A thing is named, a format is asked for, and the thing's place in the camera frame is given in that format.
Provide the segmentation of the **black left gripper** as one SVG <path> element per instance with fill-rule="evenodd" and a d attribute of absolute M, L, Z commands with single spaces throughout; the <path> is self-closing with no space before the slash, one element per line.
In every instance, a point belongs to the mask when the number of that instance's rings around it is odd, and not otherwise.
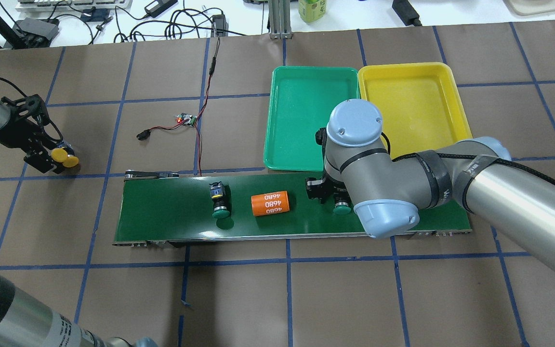
<path fill-rule="evenodd" d="M 0 100 L 0 144 L 22 151 L 24 162 L 43 174 L 61 174 L 66 167 L 50 155 L 61 143 L 61 133 L 55 128 L 58 137 L 48 135 L 45 127 L 49 124 L 53 122 L 44 100 L 37 94 L 18 100 L 7 97 Z"/>

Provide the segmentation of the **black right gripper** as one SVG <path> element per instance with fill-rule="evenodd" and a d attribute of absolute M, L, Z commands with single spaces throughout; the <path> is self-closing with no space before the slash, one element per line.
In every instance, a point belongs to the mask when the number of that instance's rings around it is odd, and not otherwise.
<path fill-rule="evenodd" d="M 350 196 L 342 180 L 341 170 L 326 157 L 329 137 L 325 127 L 321 127 L 315 133 L 315 141 L 321 146 L 322 176 L 319 179 L 306 178 L 305 189 L 308 199 L 317 199 L 320 204 L 324 204 L 332 197 L 335 206 L 349 206 Z"/>

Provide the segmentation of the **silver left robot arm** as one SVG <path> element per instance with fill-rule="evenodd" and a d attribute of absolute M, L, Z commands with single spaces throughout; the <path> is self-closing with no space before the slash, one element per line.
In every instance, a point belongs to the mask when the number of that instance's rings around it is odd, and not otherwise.
<path fill-rule="evenodd" d="M 61 132 L 52 137 L 52 124 L 37 94 L 0 99 L 0 144 L 24 152 L 24 161 L 42 173 L 59 174 L 79 159 Z M 0 275 L 0 347 L 129 347 L 121 337 L 103 339 L 21 290 Z"/>

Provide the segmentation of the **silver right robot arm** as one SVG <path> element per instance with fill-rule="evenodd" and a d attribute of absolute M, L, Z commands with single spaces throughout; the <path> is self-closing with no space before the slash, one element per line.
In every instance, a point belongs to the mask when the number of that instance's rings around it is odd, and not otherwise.
<path fill-rule="evenodd" d="M 335 106 L 315 134 L 324 166 L 320 179 L 307 178 L 308 197 L 346 200 L 373 239 L 401 235 L 419 211 L 454 200 L 555 271 L 555 179 L 512 161 L 492 137 L 393 159 L 382 135 L 383 117 L 369 101 Z"/>

